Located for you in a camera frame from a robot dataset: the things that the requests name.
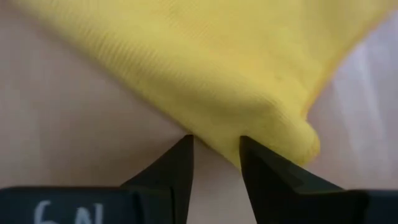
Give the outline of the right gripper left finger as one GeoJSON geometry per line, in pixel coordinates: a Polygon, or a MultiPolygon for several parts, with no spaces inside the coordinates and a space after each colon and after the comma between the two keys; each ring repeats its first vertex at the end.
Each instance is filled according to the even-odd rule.
{"type": "Polygon", "coordinates": [[[193,136],[118,187],[0,189],[0,224],[186,224],[193,136]]]}

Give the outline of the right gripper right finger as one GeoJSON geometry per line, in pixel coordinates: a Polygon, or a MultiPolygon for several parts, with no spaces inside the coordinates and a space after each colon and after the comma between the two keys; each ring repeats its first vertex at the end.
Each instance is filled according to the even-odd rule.
{"type": "Polygon", "coordinates": [[[241,172],[257,224],[398,224],[398,190],[346,190],[248,136],[241,172]]]}

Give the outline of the yellow microfiber towel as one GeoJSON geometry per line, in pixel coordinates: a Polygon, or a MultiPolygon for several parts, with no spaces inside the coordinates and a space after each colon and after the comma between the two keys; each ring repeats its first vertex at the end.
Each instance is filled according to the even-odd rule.
{"type": "Polygon", "coordinates": [[[398,0],[11,0],[238,166],[247,135],[303,165],[306,116],[398,0]]]}

